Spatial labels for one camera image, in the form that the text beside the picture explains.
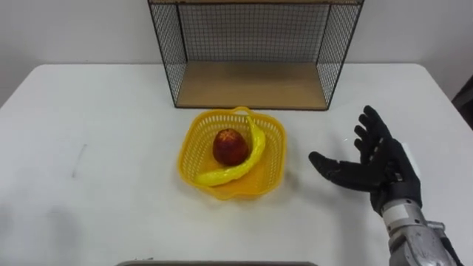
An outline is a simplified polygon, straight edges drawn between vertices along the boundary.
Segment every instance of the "black wire mesh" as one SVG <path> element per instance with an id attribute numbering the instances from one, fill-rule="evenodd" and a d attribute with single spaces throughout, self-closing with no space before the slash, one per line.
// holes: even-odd
<path id="1" fill-rule="evenodd" d="M 355 30 L 361 5 L 333 5 L 320 49 L 317 70 L 325 101 L 330 105 L 348 47 Z"/>
<path id="2" fill-rule="evenodd" d="M 149 0 L 174 105 L 187 61 L 313 62 L 329 105 L 361 11 L 362 0 L 353 3 L 169 4 Z"/>
<path id="3" fill-rule="evenodd" d="M 327 4 L 183 5 L 191 61 L 315 62 Z"/>
<path id="4" fill-rule="evenodd" d="M 175 105 L 187 64 L 178 6 L 175 4 L 150 4 L 149 8 Z"/>

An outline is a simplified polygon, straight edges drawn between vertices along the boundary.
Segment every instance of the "toy apple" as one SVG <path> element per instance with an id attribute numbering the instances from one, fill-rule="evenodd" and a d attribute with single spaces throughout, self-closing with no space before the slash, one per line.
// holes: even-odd
<path id="1" fill-rule="evenodd" d="M 249 149 L 243 136 L 235 129 L 217 133 L 213 147 L 214 158 L 225 166 L 237 166 L 248 157 Z"/>

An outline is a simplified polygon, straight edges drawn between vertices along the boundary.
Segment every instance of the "fruit basket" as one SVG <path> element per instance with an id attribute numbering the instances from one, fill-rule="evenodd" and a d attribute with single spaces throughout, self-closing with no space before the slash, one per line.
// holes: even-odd
<path id="1" fill-rule="evenodd" d="M 222 166 L 214 159 L 212 144 L 222 129 L 236 129 L 251 146 L 250 127 L 245 116 L 250 115 L 265 133 L 266 148 L 261 160 L 245 176 L 214 187 L 195 183 L 198 174 Z M 246 107 L 232 110 L 216 109 L 195 118 L 188 130 L 178 160 L 181 178 L 188 184 L 213 195 L 217 199 L 254 199 L 275 189 L 284 174 L 286 133 L 281 123 L 269 115 L 255 113 Z"/>

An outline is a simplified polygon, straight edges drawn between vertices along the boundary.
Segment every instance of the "white table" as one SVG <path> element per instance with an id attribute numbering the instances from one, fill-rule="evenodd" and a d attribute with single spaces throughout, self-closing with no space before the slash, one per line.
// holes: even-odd
<path id="1" fill-rule="evenodd" d="M 473 132 L 414 64 L 346 65 L 328 112 L 262 111 L 288 135 L 285 181 L 253 202 L 181 182 L 180 144 L 202 110 L 175 109 L 155 65 L 45 65 L 0 110 L 0 265 L 129 259 L 387 265 L 367 194 L 324 180 L 312 150 L 357 160 L 365 104 L 409 144 L 424 214 L 473 264 Z"/>

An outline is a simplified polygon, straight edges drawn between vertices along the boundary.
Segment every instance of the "yellow banana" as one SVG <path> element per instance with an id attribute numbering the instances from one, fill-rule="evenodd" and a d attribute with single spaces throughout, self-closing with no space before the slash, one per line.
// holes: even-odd
<path id="1" fill-rule="evenodd" d="M 259 162 L 266 147 L 266 136 L 265 133 L 253 122 L 251 117 L 247 116 L 246 120 L 250 125 L 251 140 L 253 142 L 253 149 L 250 157 L 239 166 L 222 168 L 199 174 L 195 179 L 196 183 L 207 186 L 222 185 L 244 176 Z"/>

